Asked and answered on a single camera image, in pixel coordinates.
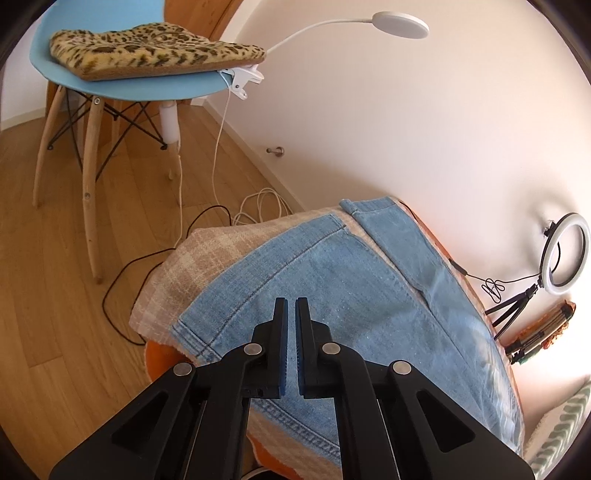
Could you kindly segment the light blue denim pants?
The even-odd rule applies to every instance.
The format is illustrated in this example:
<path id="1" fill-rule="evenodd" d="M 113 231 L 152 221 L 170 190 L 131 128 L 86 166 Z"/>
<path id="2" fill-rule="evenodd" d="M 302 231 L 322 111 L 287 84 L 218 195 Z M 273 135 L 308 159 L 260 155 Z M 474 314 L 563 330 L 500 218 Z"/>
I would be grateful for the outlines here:
<path id="1" fill-rule="evenodd" d="M 266 241 L 215 278 L 171 332 L 212 362 L 269 320 L 277 298 L 301 297 L 335 342 L 378 364 L 411 363 L 509 448 L 522 449 L 522 410 L 488 322 L 388 197 L 342 201 L 341 212 Z"/>

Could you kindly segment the orange floral bed sheet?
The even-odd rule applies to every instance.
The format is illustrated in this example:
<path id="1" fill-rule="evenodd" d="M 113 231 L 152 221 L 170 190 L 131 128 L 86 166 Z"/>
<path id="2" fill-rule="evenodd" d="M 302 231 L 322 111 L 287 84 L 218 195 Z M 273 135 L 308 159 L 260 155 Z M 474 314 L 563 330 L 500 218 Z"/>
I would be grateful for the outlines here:
<path id="1" fill-rule="evenodd" d="M 311 317 L 366 360 L 413 364 L 522 451 L 519 394 L 480 299 L 431 232 L 390 197 L 194 229 L 132 310 L 131 327 L 148 340 L 149 376 L 183 358 L 221 359 L 280 297 L 307 298 Z"/>

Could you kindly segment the folded silver black tripod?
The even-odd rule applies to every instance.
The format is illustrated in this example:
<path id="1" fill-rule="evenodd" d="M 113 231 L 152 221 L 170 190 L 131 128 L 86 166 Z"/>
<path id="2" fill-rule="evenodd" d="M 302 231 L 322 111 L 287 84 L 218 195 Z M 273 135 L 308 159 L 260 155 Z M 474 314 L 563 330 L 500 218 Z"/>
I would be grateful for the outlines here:
<path id="1" fill-rule="evenodd" d="M 564 300 L 520 332 L 505 347 L 510 364 L 523 364 L 540 351 L 549 349 L 568 328 L 575 312 L 576 304 L 570 300 Z"/>

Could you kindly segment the white green leaf pillow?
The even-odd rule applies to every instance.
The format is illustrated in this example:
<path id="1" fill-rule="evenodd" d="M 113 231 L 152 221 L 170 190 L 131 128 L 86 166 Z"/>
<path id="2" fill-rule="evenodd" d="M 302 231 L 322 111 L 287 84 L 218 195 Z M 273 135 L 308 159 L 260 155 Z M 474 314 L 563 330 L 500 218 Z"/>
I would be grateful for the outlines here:
<path id="1" fill-rule="evenodd" d="M 547 412 L 524 447 L 524 459 L 536 479 L 546 479 L 566 455 L 590 415 L 590 380 Z"/>

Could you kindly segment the beige plaid bed blanket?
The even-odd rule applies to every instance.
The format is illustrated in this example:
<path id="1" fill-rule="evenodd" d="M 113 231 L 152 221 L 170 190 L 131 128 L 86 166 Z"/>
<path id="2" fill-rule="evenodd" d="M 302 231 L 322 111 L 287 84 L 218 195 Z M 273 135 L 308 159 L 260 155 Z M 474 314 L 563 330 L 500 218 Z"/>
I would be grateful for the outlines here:
<path id="1" fill-rule="evenodd" d="M 204 363 L 171 333 L 171 326 L 190 303 L 245 256 L 292 227 L 335 215 L 349 225 L 342 208 L 324 208 L 280 219 L 235 227 L 197 228 L 179 249 L 155 269 L 132 307 L 129 325 L 147 338 L 145 366 L 151 380 L 160 377 L 178 361 Z M 246 431 L 246 449 L 259 464 L 288 479 L 339 479 L 339 466 L 328 456 L 304 444 L 300 434 L 290 434 L 279 421 L 253 406 Z"/>

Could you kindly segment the black mini tripod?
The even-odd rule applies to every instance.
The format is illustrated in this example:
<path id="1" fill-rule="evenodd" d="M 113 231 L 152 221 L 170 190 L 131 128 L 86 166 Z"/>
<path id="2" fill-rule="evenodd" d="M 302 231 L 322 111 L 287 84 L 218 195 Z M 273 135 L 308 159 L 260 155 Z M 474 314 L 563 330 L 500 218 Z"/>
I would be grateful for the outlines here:
<path id="1" fill-rule="evenodd" d="M 492 315 L 501 310 L 504 311 L 504 313 L 500 315 L 498 318 L 496 318 L 492 323 L 492 326 L 494 328 L 498 327 L 499 325 L 502 326 L 502 328 L 495 333 L 495 340 L 498 340 L 509 329 L 509 327 L 524 311 L 524 309 L 529 304 L 534 295 L 538 292 L 538 290 L 538 284 L 534 284 L 528 289 L 526 289 L 524 292 L 517 294 L 512 298 L 503 301 L 485 311 L 486 315 Z"/>

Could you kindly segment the metal door stopper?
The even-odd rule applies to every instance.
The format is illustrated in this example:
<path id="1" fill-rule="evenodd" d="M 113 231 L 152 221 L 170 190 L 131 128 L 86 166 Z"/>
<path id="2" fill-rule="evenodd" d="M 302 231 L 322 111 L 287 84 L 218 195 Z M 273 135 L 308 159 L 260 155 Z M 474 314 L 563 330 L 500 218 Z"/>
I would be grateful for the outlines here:
<path id="1" fill-rule="evenodd" d="M 266 153 L 267 154 L 271 154 L 271 155 L 275 155 L 277 158 L 283 157 L 284 155 L 284 149 L 283 147 L 274 147 L 274 148 L 266 148 Z"/>

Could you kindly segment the blue chair with wooden legs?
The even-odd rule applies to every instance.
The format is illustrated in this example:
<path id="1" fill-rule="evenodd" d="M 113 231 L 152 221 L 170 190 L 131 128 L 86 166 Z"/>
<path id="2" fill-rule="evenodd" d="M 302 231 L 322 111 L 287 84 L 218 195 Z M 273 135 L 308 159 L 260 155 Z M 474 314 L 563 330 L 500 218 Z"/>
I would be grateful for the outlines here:
<path id="1" fill-rule="evenodd" d="M 97 165 L 102 115 L 108 112 L 114 117 L 126 120 L 129 126 L 133 125 L 133 121 L 129 120 L 119 107 L 107 102 L 129 101 L 138 104 L 141 110 L 144 110 L 149 102 L 160 104 L 161 129 L 169 135 L 163 140 L 163 148 L 171 156 L 169 177 L 181 183 L 182 162 L 179 156 L 180 130 L 176 102 L 230 90 L 233 78 L 231 74 L 214 70 L 182 75 L 85 81 L 67 72 L 65 67 L 58 65 L 50 56 L 50 35 L 59 30 L 72 30 L 76 27 L 100 31 L 127 29 L 161 20 L 163 11 L 162 1 L 56 1 L 43 15 L 31 45 L 31 64 L 44 78 L 57 85 L 37 155 L 33 204 L 39 204 L 43 166 L 52 141 L 55 121 L 62 102 L 67 98 L 67 92 L 74 91 L 89 103 L 83 150 L 78 151 L 76 155 L 82 171 L 82 209 L 86 246 L 92 277 L 97 283 L 102 281 L 95 198 L 96 180 L 102 171 Z"/>

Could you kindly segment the leopard print cushion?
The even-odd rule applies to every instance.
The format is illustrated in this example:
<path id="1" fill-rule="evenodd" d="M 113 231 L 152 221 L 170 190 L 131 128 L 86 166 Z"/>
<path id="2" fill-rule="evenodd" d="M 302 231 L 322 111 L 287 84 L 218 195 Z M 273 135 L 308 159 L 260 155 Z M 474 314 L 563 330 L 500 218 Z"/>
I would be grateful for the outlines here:
<path id="1" fill-rule="evenodd" d="M 257 45 L 211 40 L 168 22 L 103 33 L 59 30 L 49 48 L 57 63 L 84 81 L 221 71 L 266 59 Z"/>

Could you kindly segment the white clip-on desk lamp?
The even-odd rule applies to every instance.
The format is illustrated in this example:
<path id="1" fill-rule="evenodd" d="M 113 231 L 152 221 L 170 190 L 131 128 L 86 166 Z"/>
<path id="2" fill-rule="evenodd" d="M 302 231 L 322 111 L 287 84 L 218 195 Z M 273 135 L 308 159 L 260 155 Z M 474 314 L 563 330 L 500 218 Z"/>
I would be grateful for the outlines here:
<path id="1" fill-rule="evenodd" d="M 277 49 L 283 47 L 283 45 L 286 45 L 288 42 L 293 41 L 308 31 L 337 24 L 370 24 L 377 30 L 388 35 L 413 40 L 425 39 L 430 34 L 428 24 L 416 16 L 407 13 L 381 11 L 375 13 L 370 18 L 332 19 L 308 25 L 288 35 L 269 49 L 266 49 L 266 56 L 270 56 Z M 226 88 L 228 88 L 228 92 L 242 100 L 247 99 L 247 93 L 245 92 L 245 86 L 247 84 L 260 84 L 264 80 L 263 73 L 259 72 L 259 67 L 253 61 L 247 63 L 245 66 L 223 69 L 219 71 L 219 75 L 221 75 L 221 79 L 225 83 Z"/>

